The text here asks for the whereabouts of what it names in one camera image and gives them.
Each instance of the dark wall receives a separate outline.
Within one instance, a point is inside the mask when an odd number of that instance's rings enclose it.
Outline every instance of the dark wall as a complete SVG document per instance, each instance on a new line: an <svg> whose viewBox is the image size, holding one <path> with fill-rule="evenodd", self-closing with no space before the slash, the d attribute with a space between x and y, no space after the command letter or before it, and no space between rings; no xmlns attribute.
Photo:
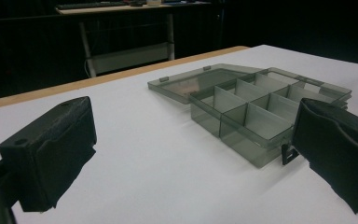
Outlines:
<svg viewBox="0 0 358 224"><path fill-rule="evenodd" d="M219 9L174 14L175 58L220 49L220 15Z"/></svg>
<svg viewBox="0 0 358 224"><path fill-rule="evenodd" d="M87 78L75 24L0 29L0 97Z"/></svg>
<svg viewBox="0 0 358 224"><path fill-rule="evenodd" d="M227 12L225 47L271 45L358 63L358 3L247 1Z"/></svg>

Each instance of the white table surface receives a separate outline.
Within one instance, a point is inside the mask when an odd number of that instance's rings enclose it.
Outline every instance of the white table surface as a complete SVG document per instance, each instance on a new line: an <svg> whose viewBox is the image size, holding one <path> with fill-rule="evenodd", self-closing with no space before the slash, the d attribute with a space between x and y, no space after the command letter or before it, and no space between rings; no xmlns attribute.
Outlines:
<svg viewBox="0 0 358 224"><path fill-rule="evenodd" d="M139 76L0 107L0 143L53 106L91 99L96 154L47 212L23 223L358 223L349 206L298 157L262 169L215 138L182 105L147 82L217 63L282 70L352 90L358 116L358 64L270 46L185 63Z"/></svg>

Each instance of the wooden table edge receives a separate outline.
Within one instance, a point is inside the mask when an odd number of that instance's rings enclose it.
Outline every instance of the wooden table edge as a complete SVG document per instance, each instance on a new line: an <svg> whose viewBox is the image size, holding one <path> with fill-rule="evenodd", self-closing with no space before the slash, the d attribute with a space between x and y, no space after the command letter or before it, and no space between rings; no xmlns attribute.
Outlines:
<svg viewBox="0 0 358 224"><path fill-rule="evenodd" d="M48 88L37 90L37 91L29 91L29 92L25 92L25 93L21 93L21 94L11 95L8 97L0 98L0 106L14 105L17 103L26 102L26 101L30 101L30 100L34 100L34 99L39 99L42 97L63 93L66 91L79 90L82 88L102 84L105 82L121 79L124 77L132 77L132 76L136 76L136 75L139 75L142 73L158 70L161 68L175 66L175 65L179 65L179 64L183 64L183 63L191 63L191 62L195 62L198 60L212 58L212 57L232 53L232 52L243 50L243 49L248 49L248 47L237 46L237 47L232 47L232 48L228 48L228 49L220 49L220 50L202 53L202 54L198 54L198 55L194 55L194 56L190 56L190 57L186 57L186 58L182 58L182 59L167 61L164 63L155 63L155 64L151 64L148 66L133 68L130 70L125 70L122 72L117 72L117 73L113 73L113 74L109 74L109 75L105 75L105 76L88 78L88 79L79 80L76 82L62 84L59 86L48 87Z"/></svg>

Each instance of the transparent plastic box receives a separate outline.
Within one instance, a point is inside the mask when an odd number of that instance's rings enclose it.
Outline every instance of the transparent plastic box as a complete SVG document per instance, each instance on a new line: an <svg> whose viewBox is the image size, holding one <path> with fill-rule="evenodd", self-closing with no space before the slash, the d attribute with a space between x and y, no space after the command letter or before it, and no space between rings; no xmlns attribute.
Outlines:
<svg viewBox="0 0 358 224"><path fill-rule="evenodd" d="M182 75L168 77L164 84L149 82L149 88L184 104L190 102L193 120L258 168L281 155L283 144L291 144L302 98L345 109L351 98L348 89L278 68L218 64Z"/></svg>

